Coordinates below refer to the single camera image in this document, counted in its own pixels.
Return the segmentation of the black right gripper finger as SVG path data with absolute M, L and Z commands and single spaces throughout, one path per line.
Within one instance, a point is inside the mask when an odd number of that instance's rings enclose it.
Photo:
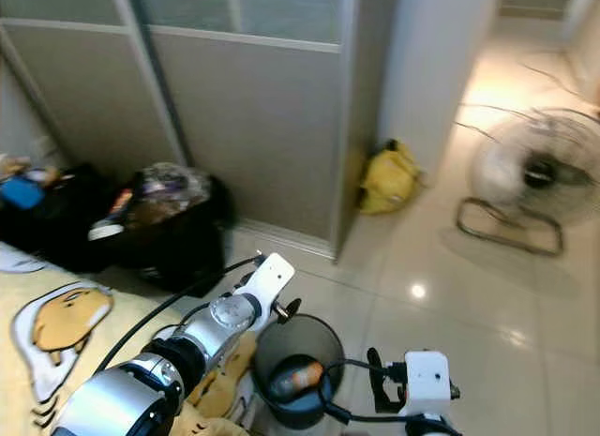
M 366 351 L 368 363 L 368 383 L 371 385 L 374 411 L 378 413 L 393 413 L 393 401 L 385 392 L 384 381 L 390 379 L 389 368 L 386 368 L 374 347 Z

